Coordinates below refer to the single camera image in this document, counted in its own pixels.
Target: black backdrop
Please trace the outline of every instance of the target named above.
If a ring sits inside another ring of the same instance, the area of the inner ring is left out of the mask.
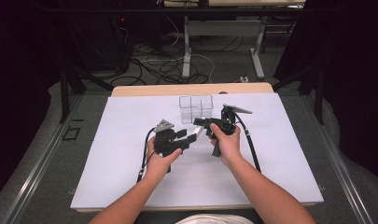
[[[340,123],[340,149],[378,176],[378,0],[308,0],[305,7],[340,12],[300,18],[274,76],[285,80],[320,52],[332,52],[326,58],[325,98]],[[334,49],[324,49],[328,38],[339,39]]]
[[[0,1],[0,190],[49,108],[58,69],[26,1]]]

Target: white shirt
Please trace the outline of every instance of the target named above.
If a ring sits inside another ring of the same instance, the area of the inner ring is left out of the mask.
[[[176,224],[253,224],[253,222],[234,215],[200,214],[186,217]]]

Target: table leg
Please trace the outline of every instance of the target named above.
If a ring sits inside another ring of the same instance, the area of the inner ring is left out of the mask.
[[[261,49],[261,42],[262,38],[264,37],[264,31],[265,31],[265,26],[267,24],[267,18],[262,17],[261,18],[261,23],[259,26],[259,31],[256,39],[256,46],[254,49],[250,49],[250,54],[252,56],[253,64],[255,65],[255,71],[256,75],[258,76],[258,79],[264,79],[264,72],[261,67],[261,62],[259,58],[259,51]]]
[[[183,63],[183,77],[189,77],[189,66],[191,61],[191,48],[189,47],[189,18],[185,17],[185,60]]]

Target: white paper sheet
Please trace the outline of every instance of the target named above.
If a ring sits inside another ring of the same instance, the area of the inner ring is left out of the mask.
[[[276,93],[218,94],[213,101],[213,118],[220,118],[223,104],[253,111],[240,117],[251,133],[264,175],[301,203],[323,202]],[[179,96],[110,97],[71,207],[105,208],[130,189],[142,163],[146,134],[162,119],[172,122],[176,132],[187,129],[190,134],[195,128],[181,123]],[[157,186],[146,208],[250,204],[228,168],[211,155],[212,150],[203,132],[173,163],[172,172]],[[241,152],[254,164],[244,132]]]

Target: black clamp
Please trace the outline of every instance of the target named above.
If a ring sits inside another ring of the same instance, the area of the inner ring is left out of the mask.
[[[172,128],[174,124],[162,120],[159,125],[157,125],[155,133],[156,139],[154,140],[154,149],[157,154],[162,154],[163,157],[171,155],[175,150],[181,148],[185,150],[189,148],[189,144],[197,140],[197,134],[191,134],[185,139],[176,140],[177,138],[182,138],[187,135],[187,130],[181,130],[175,132]]]

